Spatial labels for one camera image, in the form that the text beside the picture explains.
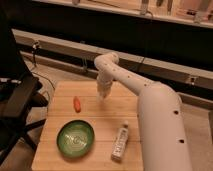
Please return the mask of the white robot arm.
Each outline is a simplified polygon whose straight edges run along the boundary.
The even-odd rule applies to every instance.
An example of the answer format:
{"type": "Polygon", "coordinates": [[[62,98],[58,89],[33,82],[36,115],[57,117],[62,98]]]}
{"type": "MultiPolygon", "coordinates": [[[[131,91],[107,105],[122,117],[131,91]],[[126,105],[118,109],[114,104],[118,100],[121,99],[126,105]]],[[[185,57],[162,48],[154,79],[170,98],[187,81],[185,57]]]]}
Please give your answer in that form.
{"type": "Polygon", "coordinates": [[[106,98],[113,80],[117,80],[138,97],[144,171],[193,171],[180,96],[168,85],[128,71],[118,63],[119,56],[114,52],[95,58],[97,91],[106,98]]]}

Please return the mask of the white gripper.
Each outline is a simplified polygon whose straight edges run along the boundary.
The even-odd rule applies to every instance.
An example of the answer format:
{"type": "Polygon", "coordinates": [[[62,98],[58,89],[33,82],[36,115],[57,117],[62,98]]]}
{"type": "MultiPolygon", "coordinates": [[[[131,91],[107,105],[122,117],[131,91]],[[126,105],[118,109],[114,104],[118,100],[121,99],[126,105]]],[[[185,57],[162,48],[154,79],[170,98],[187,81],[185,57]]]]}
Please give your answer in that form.
{"type": "Polygon", "coordinates": [[[106,74],[99,74],[97,76],[97,91],[100,98],[104,99],[110,94],[112,84],[113,79],[111,76],[106,74]]]}

